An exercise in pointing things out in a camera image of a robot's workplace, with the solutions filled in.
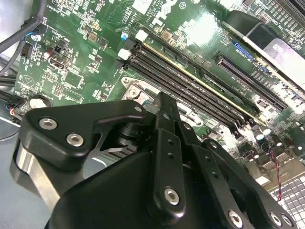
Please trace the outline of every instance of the chip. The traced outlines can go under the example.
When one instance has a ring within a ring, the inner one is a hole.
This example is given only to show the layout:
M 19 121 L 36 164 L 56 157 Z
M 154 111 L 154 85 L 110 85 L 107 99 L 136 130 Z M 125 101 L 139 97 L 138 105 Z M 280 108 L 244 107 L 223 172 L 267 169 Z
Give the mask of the chip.
M 198 62 L 198 63 L 203 63 L 204 62 L 204 60 L 200 56 L 196 56 L 195 61 Z
M 102 61 L 102 57 L 96 56 L 96 57 L 95 57 L 95 61 L 98 62 L 98 63 L 100 63 L 100 62 Z
M 107 45 L 107 40 L 104 39 L 104 38 L 101 38 L 101 40 L 100 40 L 100 46 L 101 46 L 101 47 L 105 47 L 106 45 Z
M 168 30 L 164 30 L 163 33 L 161 34 L 161 37 L 164 40 L 169 41 L 172 37 L 172 34 Z
M 88 35 L 88 40 L 90 40 L 93 43 L 96 43 L 97 39 L 98 39 L 98 35 L 95 34 L 94 32 L 89 33 Z
M 172 35 L 172 39 L 173 39 L 174 41 L 177 41 L 177 40 L 179 39 L 179 36 L 178 36 L 177 34 L 173 34 L 173 35 Z

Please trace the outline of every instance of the metal vent grille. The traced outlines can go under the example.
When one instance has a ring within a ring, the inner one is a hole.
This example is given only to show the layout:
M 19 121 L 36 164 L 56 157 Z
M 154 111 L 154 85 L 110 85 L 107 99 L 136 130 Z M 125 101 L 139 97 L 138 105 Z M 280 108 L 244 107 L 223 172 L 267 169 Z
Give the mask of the metal vent grille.
M 305 176 L 299 177 L 282 186 L 281 205 L 296 221 L 300 229 L 305 229 Z M 270 192 L 277 200 L 279 189 Z

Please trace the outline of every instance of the black cable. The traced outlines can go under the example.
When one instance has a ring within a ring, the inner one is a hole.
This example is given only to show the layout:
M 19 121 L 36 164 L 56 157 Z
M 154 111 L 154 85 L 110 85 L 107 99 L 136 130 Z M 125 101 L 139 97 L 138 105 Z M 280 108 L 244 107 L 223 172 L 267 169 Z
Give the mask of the black cable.
M 18 135 L 18 133 L 19 133 L 19 131 L 13 133 L 13 134 L 10 135 L 10 136 L 4 137 L 4 138 L 0 138 L 0 142 L 4 142 L 4 141 L 7 141 L 7 140 L 10 140 L 10 139 L 16 137 L 16 136 Z
M 0 77 L 0 82 L 1 81 L 15 82 L 16 81 L 16 76 L 14 76 L 14 75 L 3 75 L 3 76 Z
M 11 59 L 6 63 L 6 65 L 4 66 L 4 68 L 1 69 L 0 71 L 0 77 L 2 75 L 5 74 L 5 72 L 10 69 L 10 67 L 14 64 L 15 60 L 17 59 L 17 57 L 19 56 L 23 46 L 25 44 L 25 41 L 21 39 L 21 41 L 19 42 L 16 51 L 14 52 L 14 54 L 12 55 Z
M 0 81 L 0 86 L 3 87 L 14 87 L 15 86 L 15 82 L 9 82 L 9 81 Z
M 0 99 L 7 102 L 12 96 L 8 93 L 0 91 Z
M 20 30 L 15 32 L 13 35 L 5 39 L 0 43 L 0 53 L 7 50 L 14 43 L 20 41 L 25 37 L 28 33 L 32 32 L 41 22 L 44 11 L 47 6 L 47 0 L 40 0 L 38 10 L 35 13 L 34 17 L 29 21 L 25 26 L 23 26 Z
M 2 68 L 4 68 L 4 67 L 6 66 L 6 63 L 7 63 L 7 61 L 4 60 L 4 59 L 2 59 L 2 58 L 0 57 L 0 66 L 1 66 Z M 12 72 L 12 74 L 17 74 L 17 73 L 18 73 L 18 72 L 17 72 L 15 69 L 13 69 L 12 67 L 10 67 L 10 71 Z

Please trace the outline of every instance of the cable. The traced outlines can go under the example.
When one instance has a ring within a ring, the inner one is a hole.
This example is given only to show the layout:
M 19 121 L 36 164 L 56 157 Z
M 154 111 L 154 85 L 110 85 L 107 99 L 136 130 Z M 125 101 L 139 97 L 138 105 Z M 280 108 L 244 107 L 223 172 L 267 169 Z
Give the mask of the cable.
M 4 60 L 4 59 L 2 59 L 2 58 L 0 57 L 0 66 L 1 66 L 2 68 L 4 68 L 4 67 L 6 66 L 6 63 L 7 63 L 7 61 Z M 18 72 L 17 72 L 15 69 L 13 69 L 12 67 L 10 67 L 10 71 L 11 71 L 11 73 L 12 73 L 13 75 L 15 75 L 15 74 L 18 73 Z
M 47 6 L 47 0 L 40 0 L 38 10 L 35 13 L 34 17 L 20 30 L 15 32 L 13 35 L 5 39 L 0 43 L 0 53 L 7 50 L 9 47 L 11 47 L 14 43 L 20 41 L 23 37 L 25 37 L 27 34 L 32 32 L 41 22 L 44 11 Z
M 10 139 L 16 137 L 16 136 L 18 135 L 18 133 L 19 133 L 19 131 L 13 133 L 13 134 L 10 135 L 10 136 L 4 137 L 4 138 L 0 138 L 0 142 L 4 142 L 4 141 L 7 141 L 7 140 L 10 140 Z
M 276 168 L 276 172 L 277 172 L 277 183 L 278 183 L 278 188 L 279 188 L 279 195 L 277 198 L 277 202 L 282 200 L 282 196 L 283 196 L 283 191 L 282 191 L 282 182 L 281 182 L 281 174 L 280 174 L 280 164 L 278 163 L 278 160 L 276 159 L 276 157 L 273 154 L 273 151 L 269 150 L 271 158 L 274 160 L 275 162 L 275 168 Z
M 1 81 L 15 82 L 16 81 L 16 76 L 15 75 L 3 75 L 3 76 L 0 77 L 0 82 Z
M 24 41 L 24 40 L 21 40 L 21 41 L 19 42 L 18 47 L 17 47 L 15 53 L 12 55 L 11 59 L 6 63 L 6 65 L 1 69 L 1 71 L 0 71 L 0 77 L 1 77 L 2 75 L 4 75 L 5 72 L 6 72 L 8 69 L 10 69 L 10 67 L 14 64 L 14 62 L 15 62 L 15 60 L 17 59 L 17 57 L 19 56 L 19 54 L 20 54 L 20 52 L 21 52 L 21 50 L 22 50 L 24 44 L 25 44 L 25 41 Z
M 12 81 L 0 81 L 0 86 L 3 86 L 3 87 L 14 87 L 15 86 L 15 82 L 12 82 Z

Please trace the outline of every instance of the black connector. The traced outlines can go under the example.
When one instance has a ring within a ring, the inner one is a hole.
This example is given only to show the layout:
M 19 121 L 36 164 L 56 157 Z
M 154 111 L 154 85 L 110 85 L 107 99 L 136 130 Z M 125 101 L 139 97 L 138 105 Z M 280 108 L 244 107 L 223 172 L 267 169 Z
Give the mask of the black connector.
M 11 108 L 20 108 L 22 107 L 26 102 L 26 99 L 24 98 L 21 98 L 17 95 L 13 95 L 7 102 L 6 102 L 6 105 L 8 107 L 11 107 Z

